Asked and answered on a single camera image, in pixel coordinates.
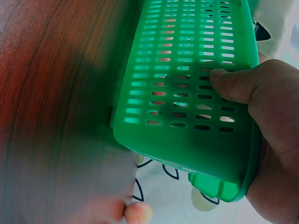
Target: fingernail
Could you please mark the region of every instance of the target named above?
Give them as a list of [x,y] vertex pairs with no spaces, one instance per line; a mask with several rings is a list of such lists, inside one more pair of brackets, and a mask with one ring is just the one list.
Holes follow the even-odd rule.
[[226,71],[224,69],[213,69],[210,71],[210,76],[211,76],[211,78],[219,78],[222,75],[224,75],[225,73],[228,73],[228,71]]

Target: finger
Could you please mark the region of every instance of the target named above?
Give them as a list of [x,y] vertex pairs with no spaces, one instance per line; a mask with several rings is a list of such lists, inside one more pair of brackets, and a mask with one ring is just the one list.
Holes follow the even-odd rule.
[[127,224],[147,224],[152,216],[152,208],[141,202],[135,202],[128,205],[124,212]]
[[259,87],[277,81],[282,76],[296,73],[295,68],[279,61],[268,60],[254,69],[239,72],[227,72],[214,69],[210,72],[210,81],[214,89],[225,99],[249,104],[253,92]]
[[210,72],[210,81],[224,99],[248,104],[255,88],[256,77],[250,70],[227,72],[214,69]]

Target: green plastic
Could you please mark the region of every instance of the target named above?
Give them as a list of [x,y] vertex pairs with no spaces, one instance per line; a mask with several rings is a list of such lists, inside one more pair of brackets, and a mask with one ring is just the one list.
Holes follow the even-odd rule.
[[260,131],[247,106],[222,99],[208,77],[257,65],[246,0],[146,0],[111,124],[116,140],[188,171],[210,197],[241,199]]

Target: skin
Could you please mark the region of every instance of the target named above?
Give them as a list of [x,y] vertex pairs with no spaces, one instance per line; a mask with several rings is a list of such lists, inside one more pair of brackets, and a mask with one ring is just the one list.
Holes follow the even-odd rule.
[[248,104],[264,136],[263,156],[247,198],[274,224],[299,224],[299,70],[279,60],[254,69],[210,73],[225,99]]

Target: rectangular hole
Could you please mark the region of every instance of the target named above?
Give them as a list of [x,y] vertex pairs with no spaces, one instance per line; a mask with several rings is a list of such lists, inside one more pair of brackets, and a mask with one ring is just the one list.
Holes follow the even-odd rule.
[[164,104],[164,101],[159,101],[159,100],[152,100],[150,102],[151,105],[157,105],[157,106],[161,106]]
[[233,40],[228,40],[228,39],[221,39],[221,41],[224,43],[234,43]]
[[233,30],[232,27],[221,27],[221,29],[224,29],[224,30]]
[[234,58],[235,57],[234,54],[228,54],[228,53],[223,53],[222,56],[223,57],[230,57],[230,58]]
[[232,132],[234,132],[234,129],[231,128],[231,127],[221,127],[221,128],[219,128],[219,131],[221,131],[221,132],[227,132],[227,133],[232,133]]
[[139,113],[141,113],[141,110],[140,110],[140,109],[137,109],[137,108],[127,108],[127,109],[126,109],[126,112],[127,112],[127,113],[135,113],[135,114],[139,114]]
[[176,127],[176,128],[184,128],[185,124],[183,123],[177,123],[177,122],[171,122],[170,127]]
[[209,42],[211,42],[211,41],[214,41],[214,38],[203,38],[203,41],[209,41]]
[[165,9],[166,12],[176,12],[178,9],[177,8],[167,8]]
[[141,38],[141,41],[153,41],[154,39],[154,37],[143,37]]
[[181,48],[192,48],[194,45],[192,43],[180,43],[179,47]]
[[131,90],[130,94],[131,95],[143,95],[144,92],[142,90]]
[[201,109],[201,110],[211,110],[212,107],[210,105],[205,105],[205,104],[198,104],[197,105],[197,109]]
[[230,61],[223,61],[222,63],[223,64],[227,64],[227,65],[235,65],[234,62],[230,62]]
[[188,71],[190,67],[188,66],[178,66],[178,70]]
[[214,35],[213,31],[201,31],[201,33],[205,35]]
[[199,79],[200,79],[201,81],[210,81],[210,78],[207,77],[207,76],[200,76]]
[[142,104],[142,100],[140,100],[140,99],[128,99],[128,104],[140,105],[140,104]]
[[189,78],[190,78],[190,75],[178,75],[178,78],[181,78],[181,79],[189,79]]
[[166,17],[172,17],[172,16],[177,16],[177,14],[175,14],[175,13],[168,13],[168,14],[165,14],[164,16],[166,16]]
[[180,113],[180,112],[173,112],[171,115],[177,118],[185,118],[187,116],[185,113]]
[[166,58],[158,58],[157,61],[158,62],[170,62],[170,58],[166,57]]
[[174,39],[173,36],[167,36],[167,37],[161,37],[161,38],[160,38],[161,41],[171,41],[171,40],[173,40],[173,39]]
[[214,26],[210,26],[210,25],[202,25],[201,27],[205,29],[214,29]]
[[182,22],[195,22],[195,19],[182,19]]
[[189,84],[176,84],[177,88],[189,88]]
[[173,44],[172,43],[162,43],[160,44],[160,47],[172,47]]
[[234,50],[235,49],[234,47],[230,47],[230,46],[222,46],[221,48],[224,50]]
[[154,46],[152,43],[143,43],[139,45],[140,48],[151,48],[152,46]]
[[194,28],[195,25],[194,24],[182,24],[181,28]]
[[146,18],[156,18],[156,17],[159,17],[159,15],[148,15]]
[[182,108],[187,108],[188,104],[187,103],[182,103],[182,102],[174,102],[173,106],[175,107],[182,107]]
[[178,58],[178,62],[192,62],[191,58]]
[[210,120],[212,116],[207,114],[197,114],[195,118],[200,120]]
[[200,59],[200,62],[203,62],[203,63],[212,63],[214,60],[211,60],[211,59]]
[[132,82],[132,86],[145,86],[145,82]]
[[136,73],[133,75],[134,78],[146,78],[147,74],[145,73]]
[[175,27],[176,25],[163,25],[163,28],[173,28]]
[[220,18],[231,19],[232,17],[231,17],[231,16],[228,16],[228,15],[221,15]]
[[162,31],[162,34],[174,34],[173,30]]
[[156,9],[156,10],[149,10],[149,13],[159,13],[160,10],[159,9]]
[[138,124],[139,120],[137,118],[125,118],[124,121],[126,123],[131,123],[131,124]]
[[154,83],[153,86],[165,87],[165,84],[164,83]]
[[205,56],[214,56],[214,52],[206,52],[206,51],[204,51],[204,52],[202,52],[202,55],[205,55]]
[[156,65],[155,69],[156,70],[168,70],[170,67],[166,65]]
[[155,78],[166,78],[167,74],[154,74]]
[[234,36],[234,34],[230,34],[230,33],[221,33],[222,36]]
[[188,97],[189,94],[188,93],[184,93],[184,92],[176,92],[173,94],[174,97]]
[[181,41],[193,41],[194,37],[180,37],[179,38]]
[[148,120],[148,121],[146,121],[146,123],[148,125],[153,125],[153,126],[160,126],[161,125],[161,122],[157,121],[157,120]]
[[179,55],[192,55],[193,51],[190,51],[190,50],[179,50],[178,54]]
[[194,12],[195,9],[194,8],[183,8],[184,12]]
[[171,54],[171,53],[172,53],[171,50],[161,50],[161,51],[159,51],[159,54],[161,54],[161,55],[168,55],[168,54]]
[[196,129],[196,130],[202,130],[202,131],[208,131],[208,130],[210,130],[210,127],[206,126],[206,125],[195,125],[194,129]]
[[214,16],[211,15],[211,14],[200,14],[200,16],[201,16],[201,17],[209,17],[209,18],[214,17]]
[[163,91],[153,91],[153,92],[151,92],[151,94],[153,96],[160,96],[160,97],[164,97],[166,95],[166,93]]
[[160,8],[160,5],[153,5],[153,6],[149,6],[150,8]]
[[233,24],[233,22],[232,21],[221,21],[220,23],[222,23],[222,24]]
[[137,62],[149,62],[150,58],[148,57],[140,57],[136,59]]
[[158,20],[146,20],[145,23],[156,23]]
[[181,30],[179,33],[180,34],[194,34],[194,31],[193,30]]
[[183,13],[183,16],[195,16],[194,13]]
[[154,26],[145,26],[145,27],[144,27],[144,29],[155,29],[155,28],[157,28],[156,25],[154,25]]
[[167,20],[164,20],[164,22],[175,22],[176,19],[167,19]]
[[166,5],[166,7],[177,7],[178,6],[178,4],[168,4],[168,5]]
[[213,23],[214,22],[214,20],[206,20],[206,19],[202,19],[201,21],[202,22],[208,22],[208,23]]
[[235,122],[235,119],[232,117],[221,116],[220,121],[233,123]]
[[149,67],[147,65],[137,65],[135,66],[135,70],[147,70]]
[[155,115],[155,116],[162,115],[162,111],[149,110],[148,113],[149,115]]
[[199,94],[198,99],[209,99],[211,100],[213,97],[211,95],[206,95],[206,94]]
[[214,45],[211,45],[211,44],[202,44],[202,45],[200,45],[202,48],[210,48],[210,49],[212,49],[212,48],[214,48]]
[[155,34],[156,32],[155,31],[144,31],[142,34],[143,35],[152,35],[152,34]]
[[227,112],[234,112],[235,108],[230,107],[230,106],[223,106],[223,107],[221,107],[221,110],[222,111],[227,111]]
[[213,87],[209,86],[209,85],[200,85],[198,87],[200,90],[212,90]]

